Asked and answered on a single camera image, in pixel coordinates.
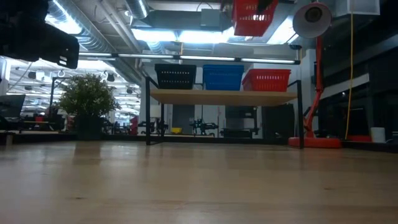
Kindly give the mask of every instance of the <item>white container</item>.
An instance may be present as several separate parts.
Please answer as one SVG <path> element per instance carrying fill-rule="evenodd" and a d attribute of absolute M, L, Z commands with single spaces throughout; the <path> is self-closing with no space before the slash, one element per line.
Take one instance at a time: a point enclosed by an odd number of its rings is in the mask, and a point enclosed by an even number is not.
<path fill-rule="evenodd" d="M 386 130 L 384 128 L 371 128 L 372 141 L 375 143 L 386 143 Z"/>

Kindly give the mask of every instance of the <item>wooden table surface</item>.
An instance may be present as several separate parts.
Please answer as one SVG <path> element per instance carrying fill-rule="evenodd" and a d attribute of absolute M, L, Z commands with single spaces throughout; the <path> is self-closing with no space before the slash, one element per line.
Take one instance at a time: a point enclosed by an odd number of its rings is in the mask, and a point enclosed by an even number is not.
<path fill-rule="evenodd" d="M 218 90 L 151 90 L 150 95 L 173 105 L 277 106 L 297 98 L 296 93 Z"/>
<path fill-rule="evenodd" d="M 398 223 L 398 155 L 58 142 L 0 151 L 0 223 Z"/>

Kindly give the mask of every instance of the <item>shelf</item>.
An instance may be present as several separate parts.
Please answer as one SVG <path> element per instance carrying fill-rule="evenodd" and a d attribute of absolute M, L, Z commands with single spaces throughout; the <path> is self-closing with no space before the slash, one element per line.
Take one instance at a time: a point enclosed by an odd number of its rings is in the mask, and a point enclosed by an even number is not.
<path fill-rule="evenodd" d="M 150 95 L 173 105 L 278 106 L 297 98 L 296 93 L 217 90 L 151 90 Z"/>

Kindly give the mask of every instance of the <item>red basket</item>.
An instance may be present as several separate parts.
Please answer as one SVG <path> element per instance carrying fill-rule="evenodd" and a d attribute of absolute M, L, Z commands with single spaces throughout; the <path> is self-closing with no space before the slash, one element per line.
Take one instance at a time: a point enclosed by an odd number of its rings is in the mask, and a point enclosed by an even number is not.
<path fill-rule="evenodd" d="M 274 18 L 278 0 L 273 0 L 261 15 L 257 15 L 258 4 L 259 0 L 234 0 L 232 19 L 235 35 L 251 37 L 264 35 Z"/>
<path fill-rule="evenodd" d="M 288 69 L 252 69 L 244 77 L 245 91 L 286 91 L 289 82 Z"/>

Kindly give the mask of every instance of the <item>plastic storage basket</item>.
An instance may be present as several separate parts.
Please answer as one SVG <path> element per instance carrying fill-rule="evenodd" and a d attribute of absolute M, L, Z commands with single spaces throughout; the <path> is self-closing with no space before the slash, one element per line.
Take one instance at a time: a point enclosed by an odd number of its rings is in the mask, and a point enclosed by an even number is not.
<path fill-rule="evenodd" d="M 274 12 L 278 0 L 272 3 L 257 15 L 259 0 L 234 0 L 233 23 L 235 35 L 241 36 L 263 36 L 274 18 Z"/>
<path fill-rule="evenodd" d="M 155 64 L 161 89 L 191 90 L 197 75 L 196 65 Z"/>
<path fill-rule="evenodd" d="M 289 82 L 288 69 L 252 69 L 244 77 L 245 91 L 286 91 Z"/>
<path fill-rule="evenodd" d="M 243 65 L 204 65 L 203 78 L 206 90 L 241 89 Z"/>

